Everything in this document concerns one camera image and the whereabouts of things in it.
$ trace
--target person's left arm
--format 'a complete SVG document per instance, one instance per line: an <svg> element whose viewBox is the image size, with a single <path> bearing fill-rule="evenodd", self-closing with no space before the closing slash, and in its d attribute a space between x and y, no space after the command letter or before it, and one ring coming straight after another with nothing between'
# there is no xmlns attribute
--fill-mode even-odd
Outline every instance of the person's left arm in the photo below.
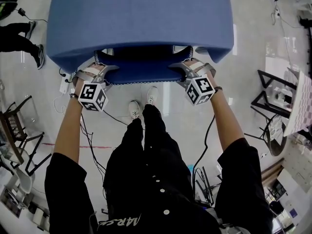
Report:
<svg viewBox="0 0 312 234"><path fill-rule="evenodd" d="M79 95L83 80L78 79ZM82 106L71 98L46 170L45 192L50 211L50 233L96 232L98 223L84 183L86 171L78 165Z"/></svg>

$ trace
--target black sleeve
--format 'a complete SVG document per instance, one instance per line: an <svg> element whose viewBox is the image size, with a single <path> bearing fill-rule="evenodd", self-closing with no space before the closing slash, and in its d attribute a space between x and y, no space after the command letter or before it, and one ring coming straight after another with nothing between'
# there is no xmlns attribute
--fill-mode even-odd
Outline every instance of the black sleeve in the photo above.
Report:
<svg viewBox="0 0 312 234"><path fill-rule="evenodd" d="M218 217L251 234L271 234L273 215L264 197L257 149L241 138L224 151L218 162L223 179L215 204Z"/></svg>
<svg viewBox="0 0 312 234"><path fill-rule="evenodd" d="M94 233L97 219L84 183L86 171L70 158L54 153L45 177L50 233Z"/></svg>

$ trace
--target white box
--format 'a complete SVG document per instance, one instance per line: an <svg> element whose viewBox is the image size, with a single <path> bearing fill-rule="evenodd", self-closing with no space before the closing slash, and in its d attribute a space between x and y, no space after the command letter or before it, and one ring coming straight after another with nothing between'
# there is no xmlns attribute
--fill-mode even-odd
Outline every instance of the white box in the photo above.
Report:
<svg viewBox="0 0 312 234"><path fill-rule="evenodd" d="M99 83L85 81L78 101L89 111L103 111L108 103L107 96Z"/></svg>
<svg viewBox="0 0 312 234"><path fill-rule="evenodd" d="M193 106L208 102L214 94L215 89L207 75L193 78L186 90L186 98Z"/></svg>

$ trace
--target sneaker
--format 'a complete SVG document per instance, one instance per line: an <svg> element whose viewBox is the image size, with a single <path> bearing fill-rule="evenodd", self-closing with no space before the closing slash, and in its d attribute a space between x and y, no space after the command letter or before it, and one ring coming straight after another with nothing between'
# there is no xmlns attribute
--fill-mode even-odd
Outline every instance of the sneaker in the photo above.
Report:
<svg viewBox="0 0 312 234"><path fill-rule="evenodd" d="M140 106L135 100L129 103L129 112L130 112L132 120L137 119L137 118L140 119Z"/></svg>
<svg viewBox="0 0 312 234"><path fill-rule="evenodd" d="M36 60L37 67L39 70L43 67L45 59L44 59L44 53L43 53L43 45L40 44L40 45L37 45L37 47L38 47L38 57L35 58L35 60Z"/></svg>
<svg viewBox="0 0 312 234"><path fill-rule="evenodd" d="M31 33L33 32L37 23L35 21L30 21L29 24L30 24L30 29L27 33L25 33L25 38L28 40L30 39Z"/></svg>
<svg viewBox="0 0 312 234"><path fill-rule="evenodd" d="M158 88L156 87L151 87L150 90L147 92L147 103L150 105L155 105L157 101L157 96L158 96Z"/></svg>

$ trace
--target power strip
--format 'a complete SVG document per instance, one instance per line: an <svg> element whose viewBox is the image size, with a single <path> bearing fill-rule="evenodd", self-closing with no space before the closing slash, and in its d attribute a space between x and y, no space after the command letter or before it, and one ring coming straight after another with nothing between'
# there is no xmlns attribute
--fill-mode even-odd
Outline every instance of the power strip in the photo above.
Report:
<svg viewBox="0 0 312 234"><path fill-rule="evenodd" d="M59 91L63 94L66 94L68 91L69 83L65 82L65 80L71 80L72 74L65 73L65 77L62 77L62 82L60 83Z"/></svg>

